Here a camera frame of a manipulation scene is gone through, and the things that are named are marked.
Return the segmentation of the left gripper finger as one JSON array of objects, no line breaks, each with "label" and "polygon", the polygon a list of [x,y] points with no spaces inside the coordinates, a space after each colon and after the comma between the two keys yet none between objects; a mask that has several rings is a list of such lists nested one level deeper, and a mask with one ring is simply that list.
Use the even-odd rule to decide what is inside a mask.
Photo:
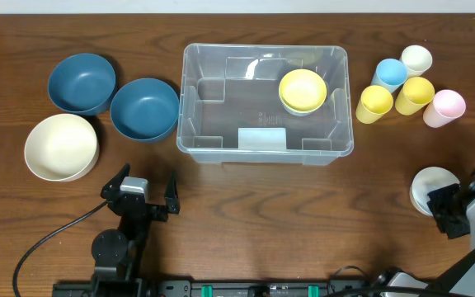
[{"label": "left gripper finger", "polygon": [[165,205],[169,214],[178,215],[180,213],[180,201],[176,188],[176,176],[173,172],[167,183],[167,188],[164,194]]},{"label": "left gripper finger", "polygon": [[129,175],[129,170],[130,165],[126,163],[119,172],[101,188],[101,198],[105,200],[117,200],[121,196],[120,186],[122,181]]}]

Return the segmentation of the white small bowl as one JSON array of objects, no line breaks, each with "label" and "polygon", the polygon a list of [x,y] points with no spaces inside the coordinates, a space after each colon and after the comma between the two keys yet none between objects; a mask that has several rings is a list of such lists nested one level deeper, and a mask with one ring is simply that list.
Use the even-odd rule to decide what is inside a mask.
[{"label": "white small bowl", "polygon": [[459,179],[452,172],[442,167],[426,167],[414,176],[411,183],[411,203],[423,215],[432,216],[427,204],[428,193],[452,184],[459,184]]}]

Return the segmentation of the pink cup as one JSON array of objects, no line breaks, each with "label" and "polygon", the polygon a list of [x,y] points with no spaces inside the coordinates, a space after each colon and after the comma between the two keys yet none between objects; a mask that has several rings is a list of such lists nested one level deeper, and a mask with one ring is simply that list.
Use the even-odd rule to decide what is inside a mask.
[{"label": "pink cup", "polygon": [[424,122],[431,128],[439,128],[458,119],[466,111],[466,102],[456,91],[438,91],[423,113]]}]

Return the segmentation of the light blue cup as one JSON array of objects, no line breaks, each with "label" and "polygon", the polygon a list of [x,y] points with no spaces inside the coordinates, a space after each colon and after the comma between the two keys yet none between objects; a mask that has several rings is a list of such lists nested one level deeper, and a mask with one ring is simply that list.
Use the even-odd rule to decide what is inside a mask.
[{"label": "light blue cup", "polygon": [[384,59],[377,65],[372,85],[378,85],[394,93],[407,80],[407,68],[397,59]]}]

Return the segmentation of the grey small bowl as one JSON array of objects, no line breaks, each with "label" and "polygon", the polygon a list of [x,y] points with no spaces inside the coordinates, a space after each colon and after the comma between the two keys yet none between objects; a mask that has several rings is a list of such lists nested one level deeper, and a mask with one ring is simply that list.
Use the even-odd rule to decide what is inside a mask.
[{"label": "grey small bowl", "polygon": [[320,107],[318,107],[318,108],[316,108],[314,110],[310,110],[310,111],[298,111],[298,110],[295,110],[295,109],[291,108],[290,106],[287,106],[283,102],[282,102],[282,105],[285,108],[285,110],[293,116],[308,116],[308,115],[311,115],[314,111],[317,111],[320,108]]}]

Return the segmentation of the yellow small bowl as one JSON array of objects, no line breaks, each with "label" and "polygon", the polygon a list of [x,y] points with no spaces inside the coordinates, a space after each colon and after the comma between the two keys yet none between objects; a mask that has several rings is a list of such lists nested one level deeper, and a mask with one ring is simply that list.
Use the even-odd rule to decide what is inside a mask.
[{"label": "yellow small bowl", "polygon": [[279,84],[280,101],[298,111],[321,107],[327,100],[327,84],[320,75],[308,69],[285,74]]}]

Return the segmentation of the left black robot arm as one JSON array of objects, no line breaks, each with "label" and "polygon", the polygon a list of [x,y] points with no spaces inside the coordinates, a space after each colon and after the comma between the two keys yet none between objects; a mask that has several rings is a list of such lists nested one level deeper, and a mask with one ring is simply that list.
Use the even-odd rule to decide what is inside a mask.
[{"label": "left black robot arm", "polygon": [[170,177],[163,205],[148,202],[148,181],[129,175],[130,165],[101,189],[101,198],[115,215],[119,227],[99,233],[92,242],[95,260],[91,297],[141,297],[152,294],[148,281],[139,276],[142,255],[152,222],[166,222],[180,212],[176,178]]}]

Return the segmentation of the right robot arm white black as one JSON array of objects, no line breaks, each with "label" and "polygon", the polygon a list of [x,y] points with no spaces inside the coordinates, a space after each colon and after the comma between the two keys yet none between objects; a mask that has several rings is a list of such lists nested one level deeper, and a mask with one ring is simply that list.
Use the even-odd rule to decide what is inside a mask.
[{"label": "right robot arm white black", "polygon": [[414,207],[433,217],[438,230],[449,239],[470,237],[470,253],[430,282],[396,268],[383,273],[376,280],[384,287],[405,287],[443,293],[475,296],[475,168],[468,182],[460,182],[442,167],[420,170],[410,186]]}]

